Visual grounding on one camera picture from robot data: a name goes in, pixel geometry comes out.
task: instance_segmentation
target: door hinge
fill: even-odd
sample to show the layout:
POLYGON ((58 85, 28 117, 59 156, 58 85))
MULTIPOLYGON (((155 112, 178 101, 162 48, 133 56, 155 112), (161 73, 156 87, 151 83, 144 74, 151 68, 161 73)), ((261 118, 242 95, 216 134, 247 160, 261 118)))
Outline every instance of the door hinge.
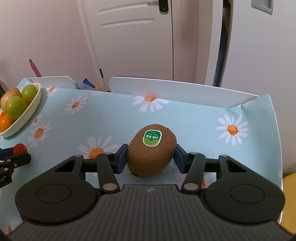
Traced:
POLYGON ((104 78, 104 76, 103 76, 102 69, 100 69, 100 73, 101 73, 101 76, 102 76, 102 79, 103 79, 103 78, 104 78))

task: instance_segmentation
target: wall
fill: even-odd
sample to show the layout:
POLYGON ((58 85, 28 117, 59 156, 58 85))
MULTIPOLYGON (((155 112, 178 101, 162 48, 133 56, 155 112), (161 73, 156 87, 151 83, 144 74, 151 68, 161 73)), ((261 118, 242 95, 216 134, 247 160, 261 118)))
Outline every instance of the wall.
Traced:
POLYGON ((1 1, 0 23, 0 81, 5 90, 24 77, 35 77, 29 58, 42 76, 96 81, 76 1, 1 1))
POLYGON ((284 173, 296 163, 296 1, 274 1, 273 14, 232 0, 233 16, 223 88, 269 93, 279 125, 284 173))

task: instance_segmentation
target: door handle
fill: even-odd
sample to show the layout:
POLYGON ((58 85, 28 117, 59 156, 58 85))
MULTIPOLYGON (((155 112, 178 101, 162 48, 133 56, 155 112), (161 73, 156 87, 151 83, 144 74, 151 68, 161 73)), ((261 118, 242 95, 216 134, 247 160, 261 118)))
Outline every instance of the door handle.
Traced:
POLYGON ((168 12, 168 0, 158 0, 160 12, 168 12))

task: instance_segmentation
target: orange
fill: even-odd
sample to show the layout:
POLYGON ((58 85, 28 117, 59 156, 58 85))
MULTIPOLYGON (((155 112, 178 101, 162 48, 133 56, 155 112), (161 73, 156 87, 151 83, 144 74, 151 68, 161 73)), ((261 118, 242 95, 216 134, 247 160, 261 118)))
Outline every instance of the orange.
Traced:
POLYGON ((13 123, 14 121, 9 119, 8 115, 3 111, 0 115, 0 132, 4 132, 13 123))

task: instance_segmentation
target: daisy print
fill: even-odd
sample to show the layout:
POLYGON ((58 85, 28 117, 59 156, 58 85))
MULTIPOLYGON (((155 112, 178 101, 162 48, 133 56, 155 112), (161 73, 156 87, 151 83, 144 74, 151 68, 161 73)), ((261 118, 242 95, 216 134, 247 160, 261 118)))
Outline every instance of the daisy print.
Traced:
POLYGON ((98 141, 94 137, 89 137, 87 139, 87 143, 89 147, 80 146, 79 150, 85 153, 83 155, 84 158, 93 159, 96 158, 97 155, 102 154, 104 152, 109 152, 113 149, 118 148, 118 145, 108 145, 111 141, 112 137, 109 136, 103 143, 101 143, 101 137, 98 137, 98 141))
POLYGON ((35 126, 41 121, 41 115, 38 115, 32 122, 32 124, 35 126))
POLYGON ((2 226, 1 230, 7 235, 12 233, 20 224, 22 223, 22 219, 20 216, 18 217, 12 217, 12 216, 6 216, 4 219, 2 219, 2 226))
MULTIPOLYGON (((206 172, 204 173, 204 177, 202 179, 202 187, 201 188, 207 188, 208 187, 208 184, 206 184, 206 181, 205 181, 205 177, 206 177, 206 172)), ((179 189, 181 189, 182 187, 182 184, 186 178, 187 174, 182 174, 182 173, 176 173, 175 174, 175 178, 176 178, 176 181, 171 181, 171 180, 164 180, 163 181, 163 184, 175 184, 178 186, 179 189)))
POLYGON ((94 93, 92 93, 92 96, 97 96, 97 95, 102 95, 102 94, 112 94, 111 92, 105 92, 105 91, 94 91, 94 93))
POLYGON ((248 131, 248 128, 245 126, 248 124, 247 122, 244 122, 240 124, 242 120, 242 115, 240 115, 236 122, 234 122, 234 117, 232 116, 231 120, 227 114, 224 115, 225 120, 222 118, 219 118, 218 121, 223 124, 223 126, 218 126, 216 130, 224 130, 220 136, 219 139, 225 138, 225 143, 227 144, 229 140, 231 139, 232 145, 235 145, 236 140, 239 144, 242 144, 241 137, 247 137, 248 135, 245 133, 248 131))
POLYGON ((52 96, 55 92, 57 92, 57 88, 55 88, 54 86, 51 88, 47 88, 47 96, 52 96))
POLYGON ((247 108, 248 106, 251 105, 251 103, 254 103, 254 100, 250 100, 250 101, 248 101, 248 102, 242 104, 242 107, 247 108))
POLYGON ((76 99, 72 99, 70 104, 67 104, 67 107, 65 108, 66 114, 73 114, 75 111, 80 111, 82 108, 84 108, 84 105, 87 103, 84 102, 87 99, 81 98, 81 95, 79 95, 76 99))
POLYGON ((43 141, 46 137, 48 137, 45 132, 49 131, 51 127, 49 127, 49 123, 41 126, 37 126, 35 130, 31 130, 32 136, 28 137, 28 142, 31 143, 31 146, 36 147, 39 141, 43 141))
POLYGON ((137 96, 134 98, 134 100, 135 101, 133 102, 133 105, 143 103, 139 109, 139 111, 141 111, 142 113, 146 112, 146 110, 148 109, 148 106, 150 106, 151 112, 154 112, 154 109, 161 110, 163 107, 161 106, 160 103, 167 104, 169 102, 169 100, 165 100, 165 99, 157 99, 157 98, 142 97, 142 96, 137 96))

